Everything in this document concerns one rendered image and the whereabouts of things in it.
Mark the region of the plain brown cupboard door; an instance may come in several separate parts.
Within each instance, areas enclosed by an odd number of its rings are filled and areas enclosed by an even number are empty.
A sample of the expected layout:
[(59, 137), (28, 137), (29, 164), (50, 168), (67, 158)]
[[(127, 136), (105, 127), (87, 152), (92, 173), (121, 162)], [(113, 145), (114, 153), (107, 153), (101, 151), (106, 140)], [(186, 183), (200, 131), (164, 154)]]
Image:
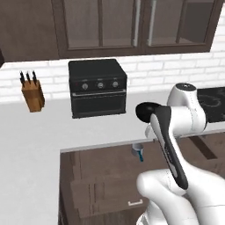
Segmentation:
[(0, 0), (0, 49), (6, 62), (58, 59), (51, 0)]

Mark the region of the brown wooden drawer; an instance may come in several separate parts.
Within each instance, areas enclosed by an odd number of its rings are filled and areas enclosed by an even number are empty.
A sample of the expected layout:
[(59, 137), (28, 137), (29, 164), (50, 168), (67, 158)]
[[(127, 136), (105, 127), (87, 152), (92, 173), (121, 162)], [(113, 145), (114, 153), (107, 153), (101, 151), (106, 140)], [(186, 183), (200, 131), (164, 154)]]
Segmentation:
[[(60, 187), (69, 225), (93, 215), (148, 205), (136, 188), (137, 176), (166, 166), (157, 143), (143, 144), (143, 161), (131, 145), (88, 149), (61, 154)], [(127, 202), (143, 200), (130, 207)]]

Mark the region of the black hob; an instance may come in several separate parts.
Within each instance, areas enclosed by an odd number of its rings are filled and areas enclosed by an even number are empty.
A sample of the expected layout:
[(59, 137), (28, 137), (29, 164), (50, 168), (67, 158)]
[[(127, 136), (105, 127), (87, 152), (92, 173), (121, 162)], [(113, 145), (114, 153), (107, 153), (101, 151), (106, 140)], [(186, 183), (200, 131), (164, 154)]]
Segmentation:
[(197, 89), (197, 96), (209, 123), (225, 121), (225, 87)]

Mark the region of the wooden knife block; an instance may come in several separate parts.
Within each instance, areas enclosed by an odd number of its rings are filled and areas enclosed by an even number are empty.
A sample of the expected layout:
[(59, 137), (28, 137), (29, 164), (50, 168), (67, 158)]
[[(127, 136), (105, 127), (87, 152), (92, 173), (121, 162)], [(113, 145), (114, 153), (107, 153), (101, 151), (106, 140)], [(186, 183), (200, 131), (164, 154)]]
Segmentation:
[(31, 113), (40, 112), (45, 106), (45, 98), (41, 89), (40, 81), (25, 81), (25, 85), (21, 88), (29, 111)]

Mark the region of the brown base cabinet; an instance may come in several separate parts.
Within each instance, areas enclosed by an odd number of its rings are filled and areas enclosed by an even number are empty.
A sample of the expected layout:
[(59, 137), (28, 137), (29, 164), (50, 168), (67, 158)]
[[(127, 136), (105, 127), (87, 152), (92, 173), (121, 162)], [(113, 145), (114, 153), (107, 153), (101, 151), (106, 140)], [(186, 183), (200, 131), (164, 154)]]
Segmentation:
[(225, 178), (225, 133), (179, 138), (178, 146), (188, 163)]

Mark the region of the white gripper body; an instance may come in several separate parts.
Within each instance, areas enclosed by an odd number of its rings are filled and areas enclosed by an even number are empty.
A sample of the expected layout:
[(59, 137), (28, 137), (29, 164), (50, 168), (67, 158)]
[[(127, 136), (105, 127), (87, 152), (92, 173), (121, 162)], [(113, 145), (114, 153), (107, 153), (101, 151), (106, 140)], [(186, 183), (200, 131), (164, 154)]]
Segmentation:
[(147, 139), (150, 139), (151, 141), (154, 141), (156, 139), (156, 135), (153, 131), (153, 128), (151, 124), (148, 124), (145, 130), (145, 136)]

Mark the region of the glass cupboard door brown frame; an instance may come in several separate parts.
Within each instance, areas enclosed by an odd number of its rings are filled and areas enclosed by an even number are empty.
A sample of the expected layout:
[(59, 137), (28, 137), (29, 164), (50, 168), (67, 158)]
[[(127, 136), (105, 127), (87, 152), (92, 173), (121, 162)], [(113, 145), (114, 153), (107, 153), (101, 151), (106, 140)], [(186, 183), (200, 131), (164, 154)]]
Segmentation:
[(152, 45), (148, 45), (151, 0), (144, 0), (144, 54), (209, 52), (224, 0), (156, 0)]
[(52, 0), (59, 56), (94, 58), (138, 55), (134, 46), (135, 0)]

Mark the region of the black toaster oven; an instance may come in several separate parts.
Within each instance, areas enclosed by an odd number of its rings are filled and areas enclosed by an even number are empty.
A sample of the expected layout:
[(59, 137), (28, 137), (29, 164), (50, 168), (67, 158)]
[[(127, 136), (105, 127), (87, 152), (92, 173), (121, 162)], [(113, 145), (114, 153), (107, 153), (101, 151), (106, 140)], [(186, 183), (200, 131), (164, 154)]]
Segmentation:
[(127, 74), (116, 59), (70, 61), (73, 119), (126, 112)]

